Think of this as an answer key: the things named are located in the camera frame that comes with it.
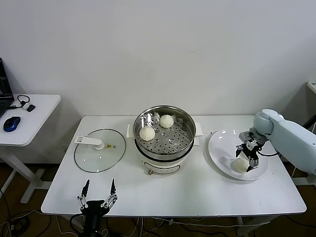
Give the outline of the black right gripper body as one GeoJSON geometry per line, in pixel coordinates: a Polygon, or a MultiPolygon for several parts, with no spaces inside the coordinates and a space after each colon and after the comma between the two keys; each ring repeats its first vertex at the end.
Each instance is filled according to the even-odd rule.
{"type": "Polygon", "coordinates": [[[248,159],[257,160],[258,155],[257,152],[259,151],[259,144],[257,142],[246,142],[241,144],[242,152],[248,159]]]}

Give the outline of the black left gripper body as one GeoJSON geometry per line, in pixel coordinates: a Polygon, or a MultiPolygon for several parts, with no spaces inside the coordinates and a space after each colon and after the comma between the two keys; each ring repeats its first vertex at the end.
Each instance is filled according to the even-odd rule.
{"type": "Polygon", "coordinates": [[[109,212],[109,208],[101,206],[104,200],[89,200],[86,205],[82,208],[84,215],[106,215],[109,212]]]}

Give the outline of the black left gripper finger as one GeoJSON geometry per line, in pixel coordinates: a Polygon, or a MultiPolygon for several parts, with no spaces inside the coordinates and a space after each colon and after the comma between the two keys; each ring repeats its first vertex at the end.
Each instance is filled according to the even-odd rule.
{"type": "Polygon", "coordinates": [[[105,199],[105,201],[101,204],[101,207],[103,208],[112,208],[112,206],[117,201],[118,196],[116,194],[116,186],[115,186],[115,180],[112,180],[111,189],[110,189],[110,195],[105,199]]]}
{"type": "Polygon", "coordinates": [[[77,196],[77,199],[78,199],[78,201],[79,201],[80,204],[81,204],[80,209],[88,208],[88,204],[87,204],[87,201],[86,201],[86,197],[87,197],[87,193],[88,193],[89,183],[90,183],[90,180],[88,179],[87,182],[86,182],[86,184],[85,184],[84,187],[82,188],[81,195],[80,195],[80,196],[77,196]]]}

